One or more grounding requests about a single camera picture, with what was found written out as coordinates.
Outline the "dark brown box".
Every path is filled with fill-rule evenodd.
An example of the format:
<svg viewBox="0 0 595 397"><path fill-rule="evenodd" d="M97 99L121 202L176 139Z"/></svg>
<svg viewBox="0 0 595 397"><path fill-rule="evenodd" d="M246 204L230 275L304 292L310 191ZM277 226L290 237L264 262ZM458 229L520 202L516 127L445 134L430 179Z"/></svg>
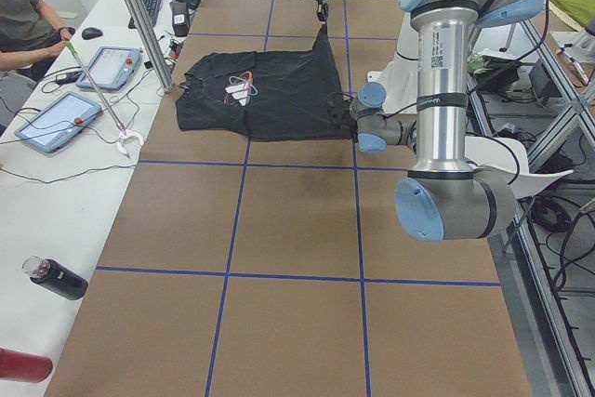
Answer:
<svg viewBox="0 0 595 397"><path fill-rule="evenodd" d="M172 1L170 3L172 13L172 29L176 37L188 35L191 27L190 10L186 2Z"/></svg>

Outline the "black computer mouse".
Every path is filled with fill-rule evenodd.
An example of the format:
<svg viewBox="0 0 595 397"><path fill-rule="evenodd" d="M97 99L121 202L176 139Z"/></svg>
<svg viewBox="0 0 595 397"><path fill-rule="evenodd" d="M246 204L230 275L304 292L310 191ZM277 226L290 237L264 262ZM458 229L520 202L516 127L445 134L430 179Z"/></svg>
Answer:
<svg viewBox="0 0 595 397"><path fill-rule="evenodd" d="M97 27L87 27L81 31L81 37L84 40L91 40L103 36L103 31Z"/></svg>

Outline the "aluminium frame post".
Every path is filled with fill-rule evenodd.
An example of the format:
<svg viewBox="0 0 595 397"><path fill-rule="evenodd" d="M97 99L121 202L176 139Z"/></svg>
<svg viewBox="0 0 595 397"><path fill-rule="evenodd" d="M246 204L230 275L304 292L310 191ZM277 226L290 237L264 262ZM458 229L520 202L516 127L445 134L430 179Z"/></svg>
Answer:
<svg viewBox="0 0 595 397"><path fill-rule="evenodd" d="M142 0L124 0L128 11L135 22L137 31L144 45L152 67L155 70L161 87L165 93L171 91L173 78L165 63L165 57L161 51L157 37L153 30L149 14Z"/></svg>

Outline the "seated person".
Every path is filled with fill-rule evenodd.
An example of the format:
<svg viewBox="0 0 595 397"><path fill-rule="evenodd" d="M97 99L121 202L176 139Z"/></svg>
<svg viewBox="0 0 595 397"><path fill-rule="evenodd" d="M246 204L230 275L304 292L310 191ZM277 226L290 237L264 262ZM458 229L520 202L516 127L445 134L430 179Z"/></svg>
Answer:
<svg viewBox="0 0 595 397"><path fill-rule="evenodd" d="M43 0L1 0L1 70L41 80L74 33Z"/></svg>

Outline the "black printed t-shirt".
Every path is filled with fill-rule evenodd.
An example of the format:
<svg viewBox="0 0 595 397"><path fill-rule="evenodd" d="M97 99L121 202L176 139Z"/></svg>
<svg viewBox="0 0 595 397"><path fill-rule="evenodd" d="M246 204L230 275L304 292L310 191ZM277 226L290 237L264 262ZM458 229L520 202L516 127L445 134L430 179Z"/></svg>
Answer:
<svg viewBox="0 0 595 397"><path fill-rule="evenodd" d="M327 100L343 92L322 26L307 51L212 53L186 73L176 101L182 130L226 129L259 141L348 139Z"/></svg>

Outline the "near teach pendant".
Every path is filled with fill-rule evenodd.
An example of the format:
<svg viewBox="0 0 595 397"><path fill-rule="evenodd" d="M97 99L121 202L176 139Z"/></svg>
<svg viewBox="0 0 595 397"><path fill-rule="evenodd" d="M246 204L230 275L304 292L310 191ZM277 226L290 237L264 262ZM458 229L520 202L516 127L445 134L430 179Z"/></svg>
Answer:
<svg viewBox="0 0 595 397"><path fill-rule="evenodd" d="M35 150L53 153L67 145L102 112L101 106L75 92L66 92L19 127L14 135Z"/></svg>

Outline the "brown paper table cover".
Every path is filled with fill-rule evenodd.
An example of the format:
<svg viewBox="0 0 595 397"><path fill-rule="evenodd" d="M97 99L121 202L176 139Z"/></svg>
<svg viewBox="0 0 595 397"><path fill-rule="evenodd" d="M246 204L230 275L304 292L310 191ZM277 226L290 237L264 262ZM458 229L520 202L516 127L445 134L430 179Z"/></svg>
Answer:
<svg viewBox="0 0 595 397"><path fill-rule="evenodd" d="M488 243L420 243L405 147L253 142L160 108L50 396L528 396Z"/></svg>

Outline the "teach pendant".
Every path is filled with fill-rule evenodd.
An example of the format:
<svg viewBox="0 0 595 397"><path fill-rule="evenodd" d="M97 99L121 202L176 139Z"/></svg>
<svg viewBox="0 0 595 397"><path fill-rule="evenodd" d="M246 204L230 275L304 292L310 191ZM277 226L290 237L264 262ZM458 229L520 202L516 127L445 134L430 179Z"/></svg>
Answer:
<svg viewBox="0 0 595 397"><path fill-rule="evenodd" d="M117 91L132 76L141 61L137 47L102 46L86 68L103 91Z"/></svg>
<svg viewBox="0 0 595 397"><path fill-rule="evenodd" d="M102 112L101 106L75 92L66 92L19 127L14 135L35 150L53 153L67 145Z"/></svg>

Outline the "black water bottle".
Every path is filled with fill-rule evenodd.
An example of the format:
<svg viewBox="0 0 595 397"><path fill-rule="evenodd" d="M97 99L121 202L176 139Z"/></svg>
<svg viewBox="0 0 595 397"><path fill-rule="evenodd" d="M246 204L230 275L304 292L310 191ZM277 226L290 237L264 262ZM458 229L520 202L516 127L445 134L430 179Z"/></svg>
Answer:
<svg viewBox="0 0 595 397"><path fill-rule="evenodd" d="M32 283L68 300L82 298L88 287L85 278L62 266L55 259L31 256L23 261L21 269Z"/></svg>

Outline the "far teach pendant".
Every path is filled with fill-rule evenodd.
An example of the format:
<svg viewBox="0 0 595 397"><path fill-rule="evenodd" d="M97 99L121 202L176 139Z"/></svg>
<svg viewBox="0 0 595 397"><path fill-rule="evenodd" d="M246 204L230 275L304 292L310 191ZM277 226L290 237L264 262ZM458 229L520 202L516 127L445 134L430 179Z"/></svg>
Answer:
<svg viewBox="0 0 595 397"><path fill-rule="evenodd" d="M141 61L137 47L102 46L86 68L103 91L117 91L132 76Z"/></svg>

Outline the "red cylinder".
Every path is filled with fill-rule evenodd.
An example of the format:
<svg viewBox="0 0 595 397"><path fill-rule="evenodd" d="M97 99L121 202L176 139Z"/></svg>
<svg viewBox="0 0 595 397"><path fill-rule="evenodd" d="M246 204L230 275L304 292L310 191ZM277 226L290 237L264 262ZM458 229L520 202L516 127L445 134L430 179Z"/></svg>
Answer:
<svg viewBox="0 0 595 397"><path fill-rule="evenodd" d="M39 383L53 370L50 358L21 351L1 350L1 378L6 380Z"/></svg>

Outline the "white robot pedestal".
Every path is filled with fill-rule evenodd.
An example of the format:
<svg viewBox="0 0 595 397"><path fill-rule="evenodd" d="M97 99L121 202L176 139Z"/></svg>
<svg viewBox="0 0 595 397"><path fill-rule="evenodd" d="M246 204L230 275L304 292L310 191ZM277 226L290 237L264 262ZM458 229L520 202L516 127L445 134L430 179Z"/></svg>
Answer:
<svg viewBox="0 0 595 397"><path fill-rule="evenodd" d="M401 94L417 88L418 34L405 13L392 61L382 71L370 71L367 80L378 82L388 94Z"/></svg>

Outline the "metal reacher grabber tool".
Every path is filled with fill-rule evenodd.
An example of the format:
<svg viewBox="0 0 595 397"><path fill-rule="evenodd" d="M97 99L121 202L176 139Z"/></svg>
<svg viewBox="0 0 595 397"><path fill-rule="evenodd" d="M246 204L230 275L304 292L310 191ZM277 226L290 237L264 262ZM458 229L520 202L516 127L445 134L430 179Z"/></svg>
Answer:
<svg viewBox="0 0 595 397"><path fill-rule="evenodd" d="M85 77L87 78L87 80L89 81L91 86L93 87L93 90L99 96L99 99L101 100L103 106L106 108L107 112L109 113L109 115L111 116L113 121L115 122L115 125L119 131L119 137L118 137L118 140L116 141L116 148L117 148L118 152L121 153L126 158L129 158L130 154L129 154L128 150L125 148L125 143L128 140L136 139L139 142L139 146L142 146L144 144L144 138L142 137L142 135L139 132L134 131L132 129L128 129L125 127L124 123L120 120L120 118L117 116L115 111L112 109L111 103L105 98L99 85L96 83L96 81L92 77L92 73L87 69L86 65L83 63L83 61L78 56L78 53L77 53L76 49L74 48L73 44L70 41L68 41L65 43L65 45L69 49L71 54L73 55L74 59L80 65L83 74L85 75Z"/></svg>

